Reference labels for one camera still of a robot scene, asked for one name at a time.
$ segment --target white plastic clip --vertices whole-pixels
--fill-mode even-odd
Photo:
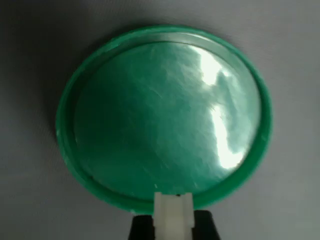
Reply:
[[[155,240],[192,240],[195,226],[192,194],[154,195],[153,226]]]

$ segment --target gray background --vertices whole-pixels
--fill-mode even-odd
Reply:
[[[183,24],[241,49],[269,87],[268,153],[211,206],[223,240],[319,239],[320,2],[317,0],[2,0],[0,238],[125,240],[132,215],[88,193],[60,156],[54,117],[66,79],[99,43]]]

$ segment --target green lid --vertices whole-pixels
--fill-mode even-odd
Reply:
[[[67,83],[56,116],[62,156],[90,192],[153,211],[154,193],[200,208],[255,169],[271,131],[258,72],[224,40],[181,26],[121,35]]]

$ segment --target gray surface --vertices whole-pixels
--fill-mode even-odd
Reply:
[[[210,207],[222,239],[318,239],[319,9],[315,0],[1,1],[1,239],[126,239],[131,214],[73,179],[53,120],[67,77],[92,43],[150,24],[189,25],[232,42],[269,87],[274,133],[266,158]]]

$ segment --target green plastic lid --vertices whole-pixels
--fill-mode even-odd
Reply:
[[[154,193],[194,207],[238,187],[261,159],[271,106],[258,72],[224,40],[181,26],[103,45],[62,94],[56,134],[76,179],[120,208],[152,213]]]

